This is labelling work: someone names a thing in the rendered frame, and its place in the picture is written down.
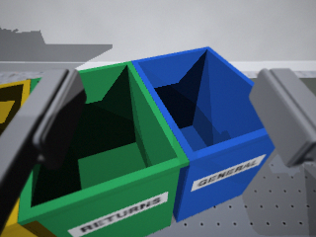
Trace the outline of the green bin labelled returns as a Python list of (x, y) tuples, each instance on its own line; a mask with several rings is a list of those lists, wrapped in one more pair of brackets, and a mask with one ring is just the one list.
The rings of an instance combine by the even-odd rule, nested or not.
[(57, 237), (145, 237), (170, 226), (190, 164), (170, 126), (131, 61), (78, 71), (87, 101), (63, 165), (34, 166), (18, 223), (38, 221)]

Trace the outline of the blue bin labelled general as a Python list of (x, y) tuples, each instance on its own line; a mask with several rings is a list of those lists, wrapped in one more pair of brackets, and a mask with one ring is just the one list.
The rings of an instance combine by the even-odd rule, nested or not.
[(275, 149), (249, 100), (254, 82), (209, 46), (131, 62), (190, 161), (176, 221), (242, 195)]

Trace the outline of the yellow open bin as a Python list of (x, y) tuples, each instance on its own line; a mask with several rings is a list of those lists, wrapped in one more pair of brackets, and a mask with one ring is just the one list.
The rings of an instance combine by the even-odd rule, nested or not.
[[(29, 79), (0, 85), (0, 136), (30, 95), (31, 82), (32, 80)], [(56, 237), (37, 221), (25, 225), (19, 224), (19, 204), (20, 199), (0, 237)]]

